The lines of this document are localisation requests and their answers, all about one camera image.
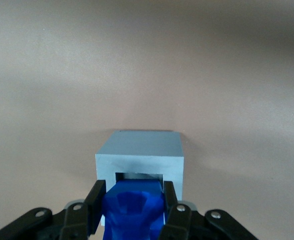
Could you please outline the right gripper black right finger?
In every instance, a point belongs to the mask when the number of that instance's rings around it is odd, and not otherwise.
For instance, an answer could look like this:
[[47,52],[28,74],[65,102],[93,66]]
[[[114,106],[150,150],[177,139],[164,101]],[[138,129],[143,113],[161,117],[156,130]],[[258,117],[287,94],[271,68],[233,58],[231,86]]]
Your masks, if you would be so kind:
[[201,215],[178,201],[174,184],[163,184],[165,224],[159,240],[256,240],[249,230],[221,209]]

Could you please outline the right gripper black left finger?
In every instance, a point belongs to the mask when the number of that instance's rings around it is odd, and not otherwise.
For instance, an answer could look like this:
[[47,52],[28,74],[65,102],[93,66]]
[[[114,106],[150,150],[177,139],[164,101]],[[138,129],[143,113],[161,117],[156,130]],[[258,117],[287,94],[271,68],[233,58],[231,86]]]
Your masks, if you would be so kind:
[[88,240],[102,217],[106,181],[97,180],[83,201],[57,214],[45,207],[29,210],[0,229],[0,240]]

